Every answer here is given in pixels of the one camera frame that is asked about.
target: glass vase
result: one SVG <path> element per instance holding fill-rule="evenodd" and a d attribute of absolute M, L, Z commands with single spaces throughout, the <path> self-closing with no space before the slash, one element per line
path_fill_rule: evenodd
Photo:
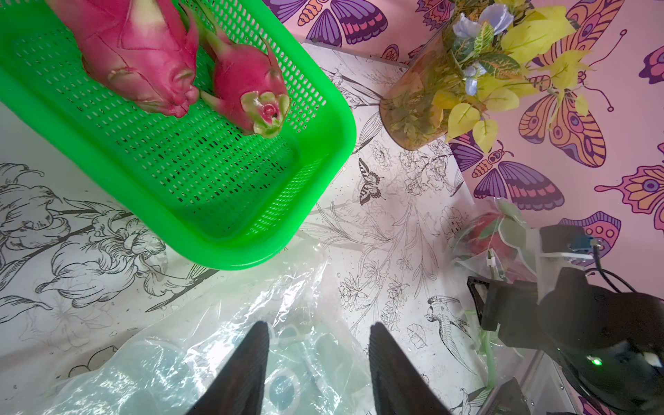
<path fill-rule="evenodd" d="M 465 77 L 451 54 L 454 39 L 448 24 L 380 101 L 385 129 L 407 150 L 415 151 L 447 132 L 452 104 L 478 104 L 465 93 Z"/>

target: pink wallpaper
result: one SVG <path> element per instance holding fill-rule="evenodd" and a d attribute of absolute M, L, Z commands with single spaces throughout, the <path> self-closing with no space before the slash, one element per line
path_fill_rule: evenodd
<path fill-rule="evenodd" d="M 301 41 L 409 62 L 450 19 L 450 0 L 264 0 Z"/>
<path fill-rule="evenodd" d="M 301 39 L 401 62 L 453 7 L 448 0 L 264 1 Z M 555 47 L 560 53 L 590 45 L 583 61 L 592 70 L 579 73 L 574 91 L 585 95 L 590 114 L 579 116 L 573 100 L 565 100 L 559 127 L 549 132 L 542 127 L 555 99 L 546 92 L 523 98 L 519 109 L 490 114 L 500 126 L 491 161 L 468 136 L 452 144 L 463 176 L 475 197 L 508 197 L 532 226 L 586 227 L 605 242 L 604 267 L 664 297 L 664 1 L 533 3 L 564 5 L 580 23 Z"/>
<path fill-rule="evenodd" d="M 535 131 L 537 118 L 553 111 L 546 92 L 522 99 L 519 109 L 491 114 L 500 125 L 501 161 L 525 168 L 495 162 L 488 173 L 473 177 L 474 167 L 484 163 L 478 161 L 464 178 L 479 198 L 504 186 L 531 226 L 581 224 L 606 242 L 603 267 L 639 291 L 664 297 L 664 1 L 536 5 L 554 3 L 591 12 L 577 14 L 581 28 L 572 35 L 596 38 L 583 60 L 593 70 L 579 73 L 574 91 L 585 95 L 590 114 L 579 116 L 566 101 L 560 127 Z M 577 44 L 563 39 L 558 47 Z M 592 283 L 602 281 L 596 277 Z"/>

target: orange butterfly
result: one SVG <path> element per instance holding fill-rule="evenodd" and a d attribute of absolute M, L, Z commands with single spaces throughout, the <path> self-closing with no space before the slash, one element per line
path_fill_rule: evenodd
<path fill-rule="evenodd" d="M 576 21 L 579 29 L 574 34 L 556 42 L 546 54 L 536 57 L 532 60 L 532 63 L 535 66 L 544 67 L 551 65 L 558 56 L 567 50 L 588 50 L 592 48 L 613 21 L 624 1 L 579 1 L 567 12 L 568 19 Z M 626 33 L 626 30 L 622 31 L 620 39 Z M 593 90 L 592 88 L 588 88 L 584 83 L 586 79 L 585 71 L 579 72 L 578 75 L 578 83 L 589 90 Z M 540 91 L 553 88 L 548 75 L 535 76 L 529 78 L 529 80 L 535 86 L 538 86 Z M 531 105 L 519 122 L 521 137 L 531 143 L 541 144 L 548 132 L 551 143 L 563 150 L 569 158 L 588 167 L 603 165 L 606 160 L 606 144 L 604 143 L 604 136 L 600 131 L 600 127 L 595 121 L 595 117 L 590 112 L 587 116 L 581 116 L 576 112 L 576 94 L 570 90 L 564 91 L 560 107 L 557 107 L 558 99 L 554 94 L 549 94 Z M 613 110 L 614 108 L 609 102 L 608 111 L 611 112 Z M 549 130 L 548 121 L 552 114 L 556 115 L 551 122 Z"/>

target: pink dragon fruit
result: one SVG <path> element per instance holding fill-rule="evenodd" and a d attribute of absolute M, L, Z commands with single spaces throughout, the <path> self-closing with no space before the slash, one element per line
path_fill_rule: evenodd
<path fill-rule="evenodd" d="M 88 75 L 147 112 L 183 117 L 193 86 L 199 33 L 171 0 L 46 0 L 74 33 Z"/>
<path fill-rule="evenodd" d="M 265 40 L 268 54 L 248 44 L 236 44 L 215 23 L 211 11 L 198 0 L 194 2 L 216 31 L 209 31 L 195 12 L 180 4 L 187 11 L 186 24 L 193 16 L 196 24 L 190 26 L 199 27 L 201 44 L 215 61 L 214 72 L 210 74 L 215 96 L 201 91 L 201 98 L 244 135 L 276 137 L 290 108 L 290 97 L 272 48 Z"/>

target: blue artificial flower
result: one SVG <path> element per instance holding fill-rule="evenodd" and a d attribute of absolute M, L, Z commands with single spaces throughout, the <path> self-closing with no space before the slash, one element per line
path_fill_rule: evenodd
<path fill-rule="evenodd" d="M 506 5 L 492 4 L 482 11 L 477 22 L 473 22 L 462 13 L 459 21 L 454 23 L 452 29 L 457 37 L 472 39 L 479 35 L 482 23 L 484 22 L 489 23 L 493 27 L 494 35 L 498 35 L 505 31 L 513 21 L 514 16 L 510 14 Z"/>
<path fill-rule="evenodd" d="M 492 4 L 488 6 L 479 16 L 479 24 L 489 22 L 493 27 L 493 34 L 502 33 L 512 24 L 514 16 L 507 10 L 506 5 Z"/>
<path fill-rule="evenodd" d="M 466 77 L 465 79 L 465 93 L 468 95 L 475 96 L 477 93 L 477 77 L 482 76 L 485 73 L 487 73 L 487 70 L 482 67 L 482 65 L 479 64 L 479 62 L 475 62 L 471 66 L 468 66 L 466 69 L 463 70 L 463 75 Z"/>
<path fill-rule="evenodd" d="M 477 79 L 468 78 L 465 80 L 465 93 L 470 96 L 475 96 L 477 93 Z"/>
<path fill-rule="evenodd" d="M 452 26 L 454 34 L 457 35 L 457 37 L 463 39 L 471 39 L 473 37 L 477 37 L 479 35 L 479 30 L 481 28 L 482 25 L 468 19 L 463 13 L 459 18 L 459 21 L 454 23 L 454 26 Z"/>

